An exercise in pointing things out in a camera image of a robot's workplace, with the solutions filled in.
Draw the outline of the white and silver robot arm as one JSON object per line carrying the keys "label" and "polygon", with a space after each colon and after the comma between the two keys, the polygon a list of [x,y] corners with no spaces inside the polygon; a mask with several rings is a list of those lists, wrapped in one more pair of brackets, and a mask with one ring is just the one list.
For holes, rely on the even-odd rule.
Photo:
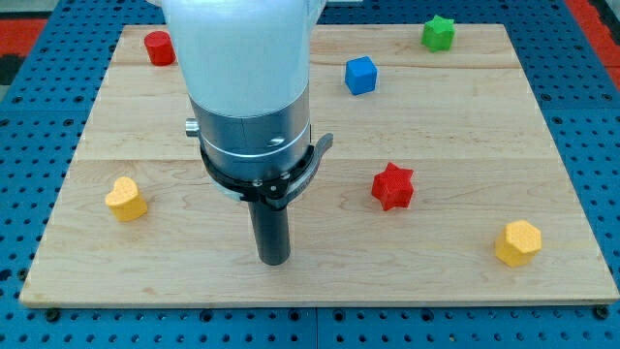
{"label": "white and silver robot arm", "polygon": [[319,0],[161,0],[211,179],[247,203],[258,254],[291,253],[287,206],[333,142],[311,140],[310,39]]}

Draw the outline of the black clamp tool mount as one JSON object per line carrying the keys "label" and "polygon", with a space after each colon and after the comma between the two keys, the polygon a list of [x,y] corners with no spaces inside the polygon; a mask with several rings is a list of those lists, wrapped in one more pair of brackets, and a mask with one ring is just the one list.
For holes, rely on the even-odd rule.
{"label": "black clamp tool mount", "polygon": [[219,190],[236,201],[259,202],[272,209],[281,209],[299,196],[317,173],[325,153],[333,145],[333,135],[323,135],[315,144],[307,147],[304,156],[290,170],[273,179],[252,181],[233,178],[218,170],[201,149],[201,158],[206,171]]}

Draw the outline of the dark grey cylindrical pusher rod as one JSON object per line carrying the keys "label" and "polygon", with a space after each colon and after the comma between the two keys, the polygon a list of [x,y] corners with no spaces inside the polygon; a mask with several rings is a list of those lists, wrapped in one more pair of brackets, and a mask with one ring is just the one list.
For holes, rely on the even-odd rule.
{"label": "dark grey cylindrical pusher rod", "polygon": [[270,266],[285,263],[291,254],[288,209],[262,202],[248,204],[260,259]]}

